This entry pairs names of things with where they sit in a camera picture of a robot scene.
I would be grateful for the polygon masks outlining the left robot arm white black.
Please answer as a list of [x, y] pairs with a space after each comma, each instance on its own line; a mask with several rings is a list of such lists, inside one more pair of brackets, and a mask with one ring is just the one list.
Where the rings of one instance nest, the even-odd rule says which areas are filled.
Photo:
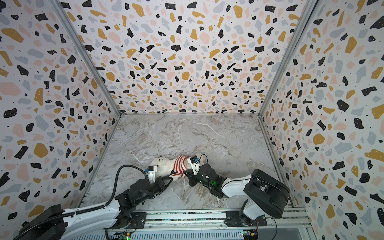
[[153, 183], [140, 179], [113, 200], [77, 209], [54, 205], [27, 223], [15, 240], [70, 240], [94, 230], [127, 224], [136, 207], [154, 199], [172, 183], [171, 177], [158, 177]]

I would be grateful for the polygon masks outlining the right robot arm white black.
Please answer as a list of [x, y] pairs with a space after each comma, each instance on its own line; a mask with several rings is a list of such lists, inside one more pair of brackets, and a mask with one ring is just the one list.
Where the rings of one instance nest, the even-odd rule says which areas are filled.
[[265, 226], [262, 217], [269, 215], [280, 219], [289, 200], [289, 188], [261, 170], [254, 170], [243, 178], [230, 179], [219, 176], [209, 164], [204, 164], [198, 172], [190, 169], [184, 171], [184, 175], [191, 187], [202, 184], [219, 199], [248, 197], [239, 211], [226, 212], [225, 225], [228, 227]]

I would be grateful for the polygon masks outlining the red white striped knit sweater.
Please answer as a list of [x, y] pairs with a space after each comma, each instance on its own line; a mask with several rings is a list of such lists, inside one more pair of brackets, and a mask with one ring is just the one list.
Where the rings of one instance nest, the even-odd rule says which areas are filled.
[[173, 178], [184, 178], [185, 174], [184, 171], [187, 170], [186, 168], [186, 163], [188, 162], [188, 157], [187, 156], [179, 156], [175, 162], [174, 162], [174, 167], [171, 171], [171, 177]]

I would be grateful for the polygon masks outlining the white plush teddy bear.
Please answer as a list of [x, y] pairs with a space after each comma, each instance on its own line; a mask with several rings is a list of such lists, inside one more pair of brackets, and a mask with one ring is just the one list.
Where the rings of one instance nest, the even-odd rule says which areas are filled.
[[[158, 166], [158, 171], [157, 171], [157, 174], [156, 174], [156, 178], [157, 177], [166, 177], [166, 176], [169, 176], [171, 177], [171, 171], [174, 167], [174, 162], [175, 160], [177, 159], [178, 157], [174, 158], [174, 159], [168, 159], [168, 158], [165, 158], [165, 157], [157, 157], [155, 158], [150, 166]], [[188, 162], [186, 163], [186, 168], [187, 170], [191, 169], [190, 167], [190, 164], [189, 164], [189, 159], [188, 159]]]

